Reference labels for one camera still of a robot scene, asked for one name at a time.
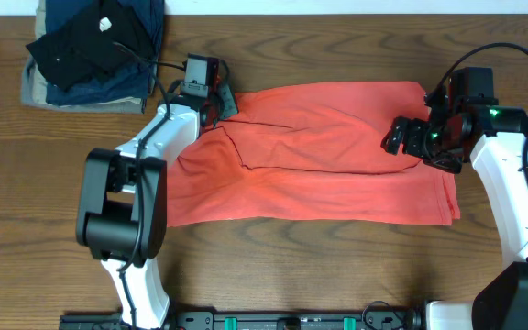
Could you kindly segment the red printed t-shirt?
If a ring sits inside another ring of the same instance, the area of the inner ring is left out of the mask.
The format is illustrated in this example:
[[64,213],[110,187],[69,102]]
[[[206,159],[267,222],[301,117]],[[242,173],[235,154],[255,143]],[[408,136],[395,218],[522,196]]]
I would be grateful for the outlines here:
[[416,82],[323,82],[237,98],[167,178],[169,226],[268,217],[448,226],[454,177],[381,148],[399,116],[425,119]]

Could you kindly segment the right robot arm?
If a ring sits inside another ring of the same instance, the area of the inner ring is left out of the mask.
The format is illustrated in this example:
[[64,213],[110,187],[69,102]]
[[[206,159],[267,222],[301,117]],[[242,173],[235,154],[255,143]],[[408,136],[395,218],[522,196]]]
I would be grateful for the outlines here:
[[429,302],[425,329],[528,329],[528,118],[522,109],[473,105],[443,120],[392,122],[382,147],[458,173],[476,171],[499,232],[503,270],[470,302]]

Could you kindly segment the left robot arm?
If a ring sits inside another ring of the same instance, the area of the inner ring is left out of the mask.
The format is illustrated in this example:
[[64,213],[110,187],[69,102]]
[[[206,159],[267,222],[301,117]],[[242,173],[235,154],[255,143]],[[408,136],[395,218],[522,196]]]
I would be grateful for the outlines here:
[[166,172],[204,127],[238,112],[227,82],[215,88],[177,81],[141,131],[114,148],[87,156],[76,223],[77,242],[109,273],[121,313],[87,321],[62,318],[61,328],[161,329],[170,298],[156,257],[167,224]]

